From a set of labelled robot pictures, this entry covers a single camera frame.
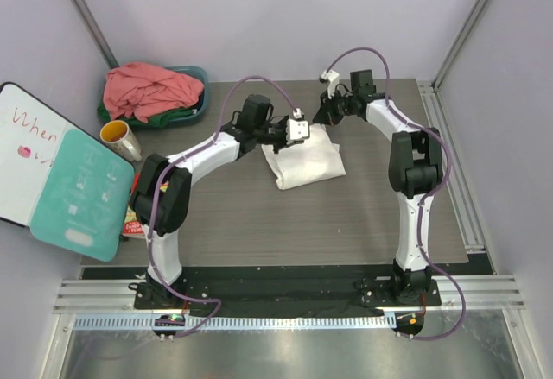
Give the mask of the white t shirt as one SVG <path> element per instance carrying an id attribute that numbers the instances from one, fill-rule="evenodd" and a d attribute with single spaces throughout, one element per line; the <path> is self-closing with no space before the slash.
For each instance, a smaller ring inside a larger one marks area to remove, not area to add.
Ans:
<path id="1" fill-rule="evenodd" d="M 331 142 L 326 127 L 321 124 L 310 126 L 310 138 L 304 143 L 283 148 L 277 154 L 270 145 L 261 148 L 280 190 L 346 175 L 340 145 Z"/>

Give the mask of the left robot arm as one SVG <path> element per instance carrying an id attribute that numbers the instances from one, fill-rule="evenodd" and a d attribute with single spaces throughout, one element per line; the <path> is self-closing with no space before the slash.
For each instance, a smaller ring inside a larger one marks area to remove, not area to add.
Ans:
<path id="1" fill-rule="evenodd" d="M 136 307 L 173 309 L 183 302 L 178 231 L 188 215 L 192 188 L 259 144 L 275 150 L 288 147 L 290 127 L 302 119 L 301 112 L 277 118 L 273 110 L 268 98 L 250 95 L 242 109 L 234 111 L 229 122 L 220 123 L 204 142 L 175 155 L 154 153 L 144 161 L 130 196 L 130 208 L 143 227 L 148 252 L 145 281 L 137 285 Z"/>

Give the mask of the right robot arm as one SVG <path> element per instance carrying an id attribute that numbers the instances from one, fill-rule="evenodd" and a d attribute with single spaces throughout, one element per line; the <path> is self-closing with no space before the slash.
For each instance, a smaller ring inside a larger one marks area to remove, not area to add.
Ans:
<path id="1" fill-rule="evenodd" d="M 313 122 L 334 126 L 356 116 L 376 127 L 390 142 L 388 180 L 399 203 L 399 242 L 387 286 L 388 299 L 415 306 L 431 289 L 428 237 L 433 191 L 442 183 L 442 147 L 435 129 L 425 129 L 401 112 L 387 93 L 378 93 L 372 71 L 350 74 L 342 92 L 340 75 L 327 70 L 320 82 L 320 108 Z"/>

